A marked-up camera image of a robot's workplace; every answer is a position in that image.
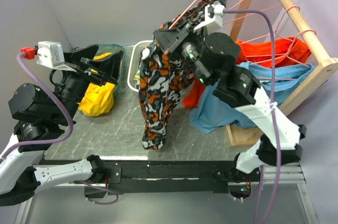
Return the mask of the wooden clothes rack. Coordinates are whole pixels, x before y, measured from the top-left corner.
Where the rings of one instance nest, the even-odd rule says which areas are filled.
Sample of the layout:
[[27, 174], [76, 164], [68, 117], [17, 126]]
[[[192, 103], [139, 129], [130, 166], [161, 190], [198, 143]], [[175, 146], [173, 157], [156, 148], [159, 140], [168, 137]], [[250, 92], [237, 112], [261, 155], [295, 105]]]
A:
[[[331, 58], [314, 30], [312, 30], [301, 14], [299, 9], [292, 0], [279, 0], [286, 10], [290, 20], [299, 31], [303, 40], [310, 49], [312, 55], [318, 62], [318, 66], [313, 72], [300, 84], [299, 87], [287, 98], [280, 106], [280, 110], [289, 115], [294, 111], [306, 98], [308, 98], [320, 85], [329, 79], [337, 71], [337, 58]], [[250, 4], [244, 2], [239, 5], [239, 9], [248, 9]], [[243, 13], [237, 13], [234, 19], [245, 16]], [[235, 21], [232, 24], [230, 37], [235, 41], [240, 33], [244, 18]], [[229, 148], [247, 147], [253, 145], [262, 132], [257, 128], [241, 129], [239, 127], [227, 125], [224, 127], [225, 135]]]

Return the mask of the yellow shorts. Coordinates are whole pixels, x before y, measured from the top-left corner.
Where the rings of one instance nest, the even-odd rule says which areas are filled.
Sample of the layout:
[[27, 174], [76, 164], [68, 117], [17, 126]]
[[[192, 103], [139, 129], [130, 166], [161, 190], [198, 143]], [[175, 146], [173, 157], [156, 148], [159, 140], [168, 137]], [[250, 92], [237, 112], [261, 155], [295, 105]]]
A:
[[110, 112], [114, 105], [115, 88], [116, 85], [109, 82], [102, 86], [90, 83], [78, 109], [91, 117]]

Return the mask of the light blue shorts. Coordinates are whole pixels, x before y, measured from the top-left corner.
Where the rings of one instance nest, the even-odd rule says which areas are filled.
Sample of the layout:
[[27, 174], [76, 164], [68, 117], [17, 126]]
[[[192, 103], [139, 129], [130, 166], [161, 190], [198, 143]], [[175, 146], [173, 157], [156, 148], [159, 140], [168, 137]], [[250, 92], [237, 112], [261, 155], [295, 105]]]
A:
[[[242, 62], [239, 66], [248, 69], [258, 78], [266, 93], [270, 95], [271, 68], [249, 62]], [[276, 68], [274, 101], [281, 105], [315, 68], [316, 66], [311, 63], [305, 66], [294, 64]], [[190, 111], [189, 121], [193, 126], [206, 134], [225, 125], [235, 125], [242, 129], [256, 126], [247, 116], [214, 96], [215, 88], [216, 85], [207, 86], [200, 97], [198, 107]]]

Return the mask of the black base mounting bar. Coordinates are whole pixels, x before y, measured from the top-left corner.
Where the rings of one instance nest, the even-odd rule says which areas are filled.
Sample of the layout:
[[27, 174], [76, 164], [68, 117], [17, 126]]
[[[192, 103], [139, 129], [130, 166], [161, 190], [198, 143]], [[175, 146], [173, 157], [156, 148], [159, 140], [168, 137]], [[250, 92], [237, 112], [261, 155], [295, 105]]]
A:
[[165, 192], [228, 193], [229, 183], [258, 182], [260, 171], [234, 177], [231, 161], [103, 161], [106, 173], [91, 184], [118, 194]]

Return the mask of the white plastic basket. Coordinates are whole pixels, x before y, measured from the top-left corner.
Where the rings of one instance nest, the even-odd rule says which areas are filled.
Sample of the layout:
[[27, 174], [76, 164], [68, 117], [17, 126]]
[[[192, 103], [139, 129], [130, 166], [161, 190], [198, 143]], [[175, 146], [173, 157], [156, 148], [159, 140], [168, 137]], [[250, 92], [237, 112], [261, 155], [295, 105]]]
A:
[[152, 41], [153, 40], [139, 41], [133, 46], [128, 69], [127, 83], [129, 88], [134, 92], [138, 92], [139, 83], [134, 79], [134, 76], [139, 69], [140, 54], [143, 49], [146, 48], [146, 46], [148, 46]]

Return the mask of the teal plastic bin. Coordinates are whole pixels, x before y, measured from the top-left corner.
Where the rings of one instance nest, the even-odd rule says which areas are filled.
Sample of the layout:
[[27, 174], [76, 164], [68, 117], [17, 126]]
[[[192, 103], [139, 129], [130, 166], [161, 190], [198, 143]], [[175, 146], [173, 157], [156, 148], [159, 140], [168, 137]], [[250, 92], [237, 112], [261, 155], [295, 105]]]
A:
[[118, 95], [123, 79], [126, 51], [118, 44], [99, 44], [96, 56], [103, 55], [105, 53], [108, 53], [108, 55], [112, 53], [113, 63], [111, 76], [117, 80], [113, 93], [113, 97], [115, 98]]

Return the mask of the aluminium rail frame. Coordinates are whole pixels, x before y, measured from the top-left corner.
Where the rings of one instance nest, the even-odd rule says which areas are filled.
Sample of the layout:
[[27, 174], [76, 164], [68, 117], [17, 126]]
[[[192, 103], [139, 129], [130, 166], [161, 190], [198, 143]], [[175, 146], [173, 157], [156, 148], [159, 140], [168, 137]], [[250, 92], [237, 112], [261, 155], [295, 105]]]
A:
[[16, 223], [253, 223], [262, 218], [274, 182], [270, 223], [317, 223], [299, 164], [267, 166], [258, 182], [229, 183], [228, 193], [103, 193], [62, 184], [22, 203]]

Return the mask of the lemon print folded cloth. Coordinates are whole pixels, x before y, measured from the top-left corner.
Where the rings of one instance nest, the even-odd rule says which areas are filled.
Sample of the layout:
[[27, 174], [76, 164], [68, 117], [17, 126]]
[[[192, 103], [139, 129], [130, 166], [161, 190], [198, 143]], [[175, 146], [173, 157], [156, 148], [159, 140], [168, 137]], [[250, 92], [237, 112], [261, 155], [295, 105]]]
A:
[[137, 81], [137, 82], [140, 81], [140, 71], [139, 70], [135, 73], [134, 80]]

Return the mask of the camouflage patterned shorts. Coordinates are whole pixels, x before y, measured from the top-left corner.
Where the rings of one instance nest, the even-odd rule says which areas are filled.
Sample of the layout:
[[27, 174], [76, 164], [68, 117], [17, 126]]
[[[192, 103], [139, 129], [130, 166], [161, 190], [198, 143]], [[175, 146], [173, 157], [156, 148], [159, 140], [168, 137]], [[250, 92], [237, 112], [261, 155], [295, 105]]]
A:
[[[200, 2], [163, 23], [159, 29], [177, 30], [188, 20], [201, 23], [205, 6], [226, 0], [200, 0]], [[162, 51], [157, 38], [140, 53], [139, 104], [145, 127], [142, 145], [146, 150], [159, 150], [166, 143], [168, 120], [181, 100], [181, 91], [193, 83], [193, 73], [183, 59]]]

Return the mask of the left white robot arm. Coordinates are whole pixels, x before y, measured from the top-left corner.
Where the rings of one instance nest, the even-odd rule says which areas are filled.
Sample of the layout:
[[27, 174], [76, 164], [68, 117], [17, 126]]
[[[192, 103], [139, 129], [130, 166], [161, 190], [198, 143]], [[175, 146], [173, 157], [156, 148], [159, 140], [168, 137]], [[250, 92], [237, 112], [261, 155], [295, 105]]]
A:
[[32, 83], [18, 87], [8, 105], [17, 121], [8, 145], [1, 154], [1, 206], [13, 206], [56, 185], [82, 183], [109, 192], [111, 184], [121, 181], [119, 164], [105, 166], [98, 155], [68, 164], [41, 166], [45, 151], [54, 143], [66, 140], [73, 131], [73, 117], [87, 102], [107, 111], [118, 85], [125, 51], [117, 45], [93, 44], [65, 52], [59, 42], [41, 41], [34, 48], [22, 48], [16, 59], [51, 69], [50, 77], [60, 71], [62, 79], [49, 89], [32, 71]]

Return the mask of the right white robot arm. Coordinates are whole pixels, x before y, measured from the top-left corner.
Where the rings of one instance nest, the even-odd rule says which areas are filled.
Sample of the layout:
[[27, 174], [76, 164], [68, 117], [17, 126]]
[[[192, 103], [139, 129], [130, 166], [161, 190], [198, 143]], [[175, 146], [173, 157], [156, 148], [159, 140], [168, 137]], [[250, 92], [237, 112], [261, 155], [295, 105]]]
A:
[[154, 38], [161, 50], [182, 59], [199, 81], [212, 90], [217, 112], [224, 106], [249, 118], [263, 135], [251, 148], [234, 159], [231, 175], [243, 181], [261, 165], [281, 166], [297, 162], [302, 156], [299, 141], [306, 127], [291, 122], [269, 98], [259, 80], [244, 67], [235, 64], [238, 46], [224, 33], [203, 37], [190, 27], [181, 30], [156, 30]]

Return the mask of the orange shorts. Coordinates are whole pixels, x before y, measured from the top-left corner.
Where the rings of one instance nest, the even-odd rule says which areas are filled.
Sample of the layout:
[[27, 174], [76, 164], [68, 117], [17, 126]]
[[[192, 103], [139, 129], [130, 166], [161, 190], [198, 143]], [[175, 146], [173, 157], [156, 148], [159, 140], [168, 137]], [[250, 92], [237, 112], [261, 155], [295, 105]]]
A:
[[[255, 66], [271, 68], [271, 42], [249, 43], [247, 41], [237, 40], [236, 44], [241, 47], [240, 54], [236, 60], [236, 64], [244, 62], [252, 63]], [[304, 66], [307, 59], [311, 56], [307, 44], [293, 36], [280, 38], [275, 40], [275, 67], [281, 68], [286, 66]], [[194, 84], [190, 93], [183, 99], [185, 108], [196, 108], [199, 104], [201, 95], [205, 90], [205, 86], [194, 78]]]

